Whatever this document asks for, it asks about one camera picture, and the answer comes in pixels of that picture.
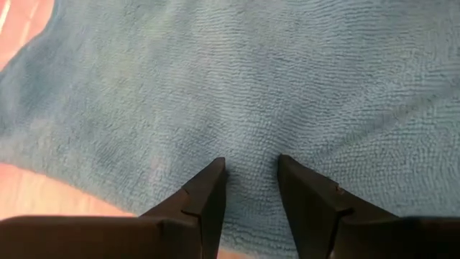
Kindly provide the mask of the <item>blue terry towel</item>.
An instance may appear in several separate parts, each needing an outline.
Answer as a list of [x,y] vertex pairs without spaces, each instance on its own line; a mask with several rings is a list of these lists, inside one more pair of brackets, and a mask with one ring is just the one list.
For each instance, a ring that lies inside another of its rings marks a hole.
[[280,154],[460,216],[460,0],[56,0],[0,71],[0,163],[140,214],[223,157],[229,249],[297,255]]

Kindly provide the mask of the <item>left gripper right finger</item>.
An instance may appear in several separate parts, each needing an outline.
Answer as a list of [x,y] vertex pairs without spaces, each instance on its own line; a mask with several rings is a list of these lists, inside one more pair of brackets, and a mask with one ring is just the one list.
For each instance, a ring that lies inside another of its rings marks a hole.
[[398,217],[289,155],[277,180],[300,259],[460,259],[460,217]]

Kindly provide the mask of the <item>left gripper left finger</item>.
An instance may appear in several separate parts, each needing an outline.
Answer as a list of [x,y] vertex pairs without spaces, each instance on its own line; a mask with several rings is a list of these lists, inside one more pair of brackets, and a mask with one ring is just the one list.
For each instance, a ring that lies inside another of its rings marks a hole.
[[0,259],[216,259],[226,209],[217,158],[139,217],[12,217]]

